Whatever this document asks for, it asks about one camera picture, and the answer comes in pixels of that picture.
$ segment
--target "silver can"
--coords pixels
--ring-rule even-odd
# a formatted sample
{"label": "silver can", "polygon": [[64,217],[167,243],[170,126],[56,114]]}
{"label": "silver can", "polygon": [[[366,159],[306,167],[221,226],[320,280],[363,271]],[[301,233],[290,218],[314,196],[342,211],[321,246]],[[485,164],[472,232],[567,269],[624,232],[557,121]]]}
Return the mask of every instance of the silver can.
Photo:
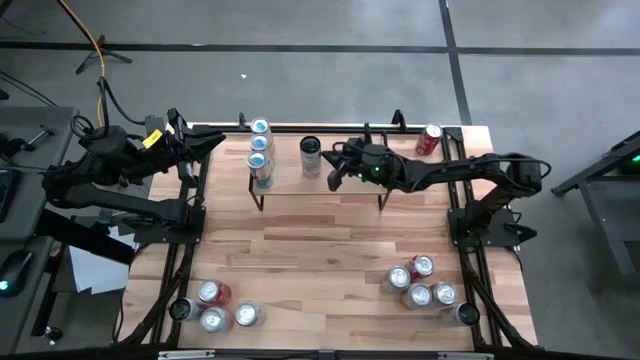
{"label": "silver can", "polygon": [[269,170],[273,172],[276,167],[275,153],[273,152],[273,143],[264,135],[253,135],[249,141],[249,146],[253,152],[264,154],[267,159]]}
{"label": "silver can", "polygon": [[425,284],[414,283],[400,294],[400,302],[407,309],[417,309],[431,304],[431,290]]}
{"label": "silver can", "polygon": [[249,155],[247,160],[249,171],[256,181],[256,185],[260,188],[268,188],[271,186],[271,170],[267,166],[267,159],[263,153],[254,152]]}
{"label": "silver can", "polygon": [[208,333],[226,333],[233,327],[231,314],[220,307],[208,308],[200,316],[200,327]]}
{"label": "silver can", "polygon": [[409,271],[411,280],[422,279],[433,274],[433,260],[427,255],[416,255],[404,265]]}
{"label": "silver can", "polygon": [[276,144],[273,143],[273,135],[271,134],[271,123],[267,118],[258,116],[257,118],[251,120],[251,131],[256,135],[264,135],[267,137],[269,142],[271,143],[271,147],[275,153]]}
{"label": "silver can", "polygon": [[456,288],[444,281],[429,286],[433,294],[433,303],[437,306],[449,306],[456,302]]}
{"label": "silver can", "polygon": [[206,308],[204,304],[197,303],[191,299],[180,298],[169,306],[169,316],[174,321],[194,321],[200,319]]}
{"label": "silver can", "polygon": [[302,175],[308,179],[320,176],[322,162],[320,161],[320,139],[315,136],[305,136],[300,140],[300,159],[302,160]]}
{"label": "silver can", "polygon": [[397,293],[409,287],[411,279],[409,272],[402,266],[394,266],[384,274],[380,284],[380,291],[384,293]]}
{"label": "silver can", "polygon": [[253,301],[243,302],[236,309],[236,322],[240,326],[255,327],[264,322],[265,313],[260,304]]}
{"label": "silver can", "polygon": [[469,304],[455,304],[440,311],[440,322],[444,326],[472,326],[480,321],[480,312]]}

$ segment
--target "gray desk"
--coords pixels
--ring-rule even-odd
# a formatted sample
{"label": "gray desk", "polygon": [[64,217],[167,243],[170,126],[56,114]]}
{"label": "gray desk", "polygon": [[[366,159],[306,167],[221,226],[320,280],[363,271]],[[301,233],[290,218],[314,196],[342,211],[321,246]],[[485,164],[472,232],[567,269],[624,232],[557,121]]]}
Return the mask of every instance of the gray desk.
{"label": "gray desk", "polygon": [[[34,152],[20,151],[13,161],[22,166],[46,169],[49,165],[60,165],[71,139],[69,120],[74,108],[48,107],[0,107],[0,132],[9,139],[32,139],[44,124],[56,135],[42,139]],[[10,167],[0,161],[0,167]],[[25,241],[33,231],[46,202],[40,183],[41,170],[20,168],[23,176],[18,191],[4,222],[0,223],[0,241]]]}
{"label": "gray desk", "polygon": [[[60,165],[67,151],[71,130],[69,120],[75,114],[73,108],[48,107],[0,107],[0,132],[9,138],[33,138],[44,124],[56,135],[43,139],[32,153],[16,154],[13,161],[18,165],[46,169],[49,165]],[[2,162],[0,167],[10,167]],[[22,334],[24,323],[31,309],[38,285],[49,259],[53,239],[33,237],[33,231],[46,203],[39,170],[20,169],[23,172],[18,191],[7,218],[0,223],[0,263],[14,251],[26,248],[34,253],[27,285],[14,298],[0,298],[0,354],[10,354]]]}

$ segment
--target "black metal frame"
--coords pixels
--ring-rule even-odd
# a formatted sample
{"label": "black metal frame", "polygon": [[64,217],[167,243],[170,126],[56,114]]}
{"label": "black metal frame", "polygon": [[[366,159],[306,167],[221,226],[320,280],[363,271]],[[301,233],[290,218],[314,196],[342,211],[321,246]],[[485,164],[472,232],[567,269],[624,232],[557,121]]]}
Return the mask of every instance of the black metal frame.
{"label": "black metal frame", "polygon": [[585,202],[591,221],[596,226],[598,234],[604,239],[613,258],[618,265],[620,276],[618,278],[609,279],[606,284],[593,283],[590,289],[593,292],[600,292],[605,288],[622,288],[622,289],[638,289],[640,288],[640,273],[633,263],[631,256],[620,239],[612,239],[605,230],[604,222],[596,209],[592,199],[591,184],[603,181],[634,181],[638,182],[638,176],[604,176],[607,173],[628,164],[631,159],[640,155],[640,131],[630,135],[626,139],[614,145],[611,150],[604,155],[602,159],[588,166],[586,169],[578,172],[576,175],[563,181],[558,186],[551,189],[551,192],[562,197],[573,189],[580,189],[580,193]]}

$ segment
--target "can lid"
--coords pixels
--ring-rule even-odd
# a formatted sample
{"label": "can lid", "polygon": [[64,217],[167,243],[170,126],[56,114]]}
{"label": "can lid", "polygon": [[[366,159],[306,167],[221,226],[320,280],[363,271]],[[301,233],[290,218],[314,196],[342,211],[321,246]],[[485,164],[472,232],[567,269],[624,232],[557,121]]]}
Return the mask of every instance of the can lid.
{"label": "can lid", "polygon": [[426,255],[420,255],[414,260],[416,271],[422,275],[431,275],[433,273],[433,260]]}
{"label": "can lid", "polygon": [[435,295],[441,303],[453,304],[454,301],[456,301],[456,288],[449,283],[440,282],[438,286],[436,286]]}
{"label": "can lid", "polygon": [[262,133],[269,128],[269,120],[267,118],[259,116],[251,120],[251,130],[253,132]]}
{"label": "can lid", "polygon": [[469,303],[460,305],[458,316],[460,317],[460,321],[465,325],[475,325],[480,321],[480,312],[475,306]]}
{"label": "can lid", "polygon": [[434,138],[439,138],[440,136],[442,136],[442,128],[436,124],[427,125],[426,131],[427,135]]}
{"label": "can lid", "polygon": [[191,303],[185,298],[174,301],[169,307],[169,316],[175,321],[182,321],[189,316]]}
{"label": "can lid", "polygon": [[242,326],[249,326],[256,322],[258,310],[251,303],[242,303],[236,310],[236,321]]}
{"label": "can lid", "polygon": [[410,296],[414,303],[424,306],[431,303],[431,290],[424,284],[411,285]]}
{"label": "can lid", "polygon": [[300,140],[300,150],[307,154],[315,154],[320,151],[320,139],[315,136],[305,136]]}
{"label": "can lid", "polygon": [[217,307],[208,308],[200,317],[200,326],[205,331],[215,332],[222,328],[224,312]]}
{"label": "can lid", "polygon": [[269,146],[269,140],[264,135],[254,135],[251,137],[251,149],[264,150]]}
{"label": "can lid", "polygon": [[403,288],[409,285],[409,272],[402,266],[394,266],[391,268],[391,271],[389,271],[389,280],[394,286]]}
{"label": "can lid", "polygon": [[266,162],[266,159],[264,158],[264,155],[261,153],[252,153],[251,155],[249,155],[249,160],[247,160],[247,164],[249,164],[249,167],[254,169],[259,169],[263,167],[265,162]]}
{"label": "can lid", "polygon": [[205,281],[200,285],[200,299],[211,300],[218,295],[218,284],[215,281]]}

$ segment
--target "yellow label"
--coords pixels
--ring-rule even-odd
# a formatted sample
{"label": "yellow label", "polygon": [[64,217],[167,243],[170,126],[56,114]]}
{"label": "yellow label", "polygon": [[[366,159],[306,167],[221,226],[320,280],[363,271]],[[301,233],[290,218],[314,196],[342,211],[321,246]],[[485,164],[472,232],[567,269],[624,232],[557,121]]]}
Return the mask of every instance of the yellow label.
{"label": "yellow label", "polygon": [[153,131],[153,133],[151,133],[151,135],[149,135],[148,138],[144,139],[144,141],[142,142],[142,145],[144,145],[145,148],[150,148],[153,144],[156,143],[156,141],[158,141],[158,139],[160,139],[162,137],[162,132],[158,129],[155,129]]}

